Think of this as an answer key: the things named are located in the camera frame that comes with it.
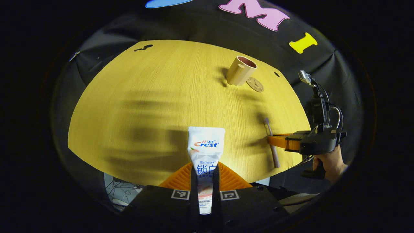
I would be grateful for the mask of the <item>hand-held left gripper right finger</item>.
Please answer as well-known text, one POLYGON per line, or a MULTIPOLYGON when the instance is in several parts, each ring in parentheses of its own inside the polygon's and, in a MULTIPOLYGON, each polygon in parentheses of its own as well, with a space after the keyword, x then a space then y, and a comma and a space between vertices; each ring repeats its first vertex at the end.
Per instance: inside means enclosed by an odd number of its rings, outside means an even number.
POLYGON ((266 186, 252 186, 222 163, 214 170, 214 232, 268 232, 288 217, 266 186))

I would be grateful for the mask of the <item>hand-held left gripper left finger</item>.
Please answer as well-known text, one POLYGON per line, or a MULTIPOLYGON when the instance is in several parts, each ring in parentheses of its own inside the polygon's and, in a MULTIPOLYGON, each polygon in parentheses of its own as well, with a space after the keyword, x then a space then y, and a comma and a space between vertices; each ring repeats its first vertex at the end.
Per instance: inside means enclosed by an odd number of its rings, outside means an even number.
POLYGON ((197 179, 186 164, 158 186, 148 185, 125 210, 141 233, 194 233, 199 230, 197 179))

